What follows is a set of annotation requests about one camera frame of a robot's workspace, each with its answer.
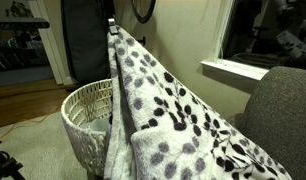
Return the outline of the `white black spotted blanket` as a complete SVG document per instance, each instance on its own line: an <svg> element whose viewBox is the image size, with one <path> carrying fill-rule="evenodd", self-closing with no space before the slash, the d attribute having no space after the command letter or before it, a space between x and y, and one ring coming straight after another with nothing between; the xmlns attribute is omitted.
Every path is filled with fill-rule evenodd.
<svg viewBox="0 0 306 180"><path fill-rule="evenodd" d="M292 180L123 28L109 34L105 180Z"/></svg>

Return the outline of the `white woven laundry basket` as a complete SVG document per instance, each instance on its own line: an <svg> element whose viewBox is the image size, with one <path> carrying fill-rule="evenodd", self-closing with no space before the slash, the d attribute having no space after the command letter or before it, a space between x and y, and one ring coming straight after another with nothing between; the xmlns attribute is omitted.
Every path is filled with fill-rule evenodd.
<svg viewBox="0 0 306 180"><path fill-rule="evenodd" d="M73 91L61 105L74 155L88 173L104 176L112 115L112 82L100 80Z"/></svg>

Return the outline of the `grey cloth in basket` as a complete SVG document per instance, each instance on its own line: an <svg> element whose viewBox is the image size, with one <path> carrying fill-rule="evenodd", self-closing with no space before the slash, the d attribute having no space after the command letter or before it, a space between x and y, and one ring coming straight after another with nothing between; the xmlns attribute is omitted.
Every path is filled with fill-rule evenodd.
<svg viewBox="0 0 306 180"><path fill-rule="evenodd" d="M93 131L107 131L109 128L109 122L107 119L94 119L91 122L82 124L81 128L91 129Z"/></svg>

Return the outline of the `grey fabric sofa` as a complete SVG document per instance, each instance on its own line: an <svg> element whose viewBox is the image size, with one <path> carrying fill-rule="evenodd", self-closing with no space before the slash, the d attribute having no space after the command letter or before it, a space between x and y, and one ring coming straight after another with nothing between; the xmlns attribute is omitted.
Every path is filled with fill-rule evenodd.
<svg viewBox="0 0 306 180"><path fill-rule="evenodd" d="M293 180L306 180L306 70L269 70L233 125L281 163Z"/></svg>

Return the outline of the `dark hanging bag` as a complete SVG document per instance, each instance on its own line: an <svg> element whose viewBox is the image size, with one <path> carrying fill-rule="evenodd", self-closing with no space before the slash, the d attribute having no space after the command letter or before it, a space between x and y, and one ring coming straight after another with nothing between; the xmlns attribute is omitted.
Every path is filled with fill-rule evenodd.
<svg viewBox="0 0 306 180"><path fill-rule="evenodd" d="M61 0L67 63L78 82L91 83L109 75L108 19L114 14L113 0Z"/></svg>

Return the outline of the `white window sill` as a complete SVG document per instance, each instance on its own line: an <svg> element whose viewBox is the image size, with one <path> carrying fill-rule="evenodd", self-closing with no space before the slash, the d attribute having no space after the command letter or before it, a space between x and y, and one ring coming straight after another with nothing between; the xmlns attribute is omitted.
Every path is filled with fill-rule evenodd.
<svg viewBox="0 0 306 180"><path fill-rule="evenodd" d="M201 61L204 67L211 67L224 72L229 72L235 75L243 76L253 80L260 81L266 73L267 69L250 66L242 63L237 63L225 59L215 59L213 61Z"/></svg>

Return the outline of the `black tripod leg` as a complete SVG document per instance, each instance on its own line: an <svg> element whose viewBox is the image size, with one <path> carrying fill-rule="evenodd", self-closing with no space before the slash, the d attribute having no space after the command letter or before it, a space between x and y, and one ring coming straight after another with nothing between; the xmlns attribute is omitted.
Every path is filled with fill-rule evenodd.
<svg viewBox="0 0 306 180"><path fill-rule="evenodd" d="M0 150L0 180L6 177L12 177L13 180L25 180L19 172L22 167L23 165L17 162L15 158Z"/></svg>

